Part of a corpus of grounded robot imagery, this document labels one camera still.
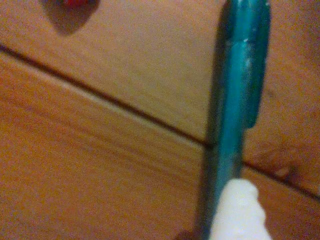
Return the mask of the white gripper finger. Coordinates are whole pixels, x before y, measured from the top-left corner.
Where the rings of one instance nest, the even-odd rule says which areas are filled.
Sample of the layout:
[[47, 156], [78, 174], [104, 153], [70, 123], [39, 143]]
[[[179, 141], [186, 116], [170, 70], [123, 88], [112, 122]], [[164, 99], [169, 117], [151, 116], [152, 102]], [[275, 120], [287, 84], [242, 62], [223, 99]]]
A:
[[270, 240], [259, 191], [249, 180], [228, 181], [218, 201], [210, 240]]

